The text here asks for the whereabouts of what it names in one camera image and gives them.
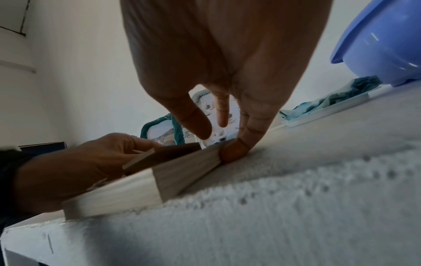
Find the blue bowl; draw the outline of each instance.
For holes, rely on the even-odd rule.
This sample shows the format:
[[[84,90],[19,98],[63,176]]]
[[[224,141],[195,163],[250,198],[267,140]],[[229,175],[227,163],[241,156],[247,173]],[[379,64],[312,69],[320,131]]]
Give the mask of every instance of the blue bowl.
[[[421,80],[421,0],[373,0],[343,33],[331,63],[399,86]]]

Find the wooden block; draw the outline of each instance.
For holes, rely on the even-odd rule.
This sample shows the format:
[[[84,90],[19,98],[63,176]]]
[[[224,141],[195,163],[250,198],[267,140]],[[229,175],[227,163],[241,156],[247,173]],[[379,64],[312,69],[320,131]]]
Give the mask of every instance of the wooden block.
[[[223,143],[142,170],[63,203],[66,220],[155,206],[217,167]]]
[[[147,152],[139,154],[136,159],[133,159],[127,164],[123,165],[123,170],[125,175],[135,174],[141,170],[156,166],[160,163],[164,163],[175,158],[179,158],[198,150],[201,150],[199,143],[153,148]]]

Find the wall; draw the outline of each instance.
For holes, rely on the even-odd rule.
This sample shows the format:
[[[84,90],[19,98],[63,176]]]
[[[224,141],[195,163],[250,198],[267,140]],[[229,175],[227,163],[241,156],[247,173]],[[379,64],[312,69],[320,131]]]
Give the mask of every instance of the wall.
[[[339,88],[354,75],[329,57],[369,0],[336,0],[310,65],[286,107]],[[31,1],[28,35],[49,110],[61,136],[81,143],[119,131],[139,135],[167,113],[142,89],[118,1]]]
[[[0,61],[33,67],[26,39],[0,28]],[[0,146],[58,141],[36,74],[0,65]]]

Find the ceiling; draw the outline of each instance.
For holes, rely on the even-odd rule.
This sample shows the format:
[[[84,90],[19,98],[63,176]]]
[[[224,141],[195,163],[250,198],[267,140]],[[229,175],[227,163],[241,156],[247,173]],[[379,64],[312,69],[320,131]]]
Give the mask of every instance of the ceiling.
[[[26,7],[30,0],[0,0],[0,27],[22,33]]]

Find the hand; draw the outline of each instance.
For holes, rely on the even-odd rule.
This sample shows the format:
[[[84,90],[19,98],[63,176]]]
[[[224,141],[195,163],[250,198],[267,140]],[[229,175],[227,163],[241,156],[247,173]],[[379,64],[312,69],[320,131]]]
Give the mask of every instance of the hand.
[[[61,203],[86,192],[101,180],[123,176],[122,166],[135,158],[133,150],[162,145],[151,140],[113,133],[66,150],[37,156],[14,180],[17,207],[25,213],[61,209]]]
[[[139,80],[201,139],[212,127],[188,92],[202,84],[228,123],[229,94],[241,110],[240,131],[221,151],[244,156],[268,130],[305,71],[332,0],[121,0]]]

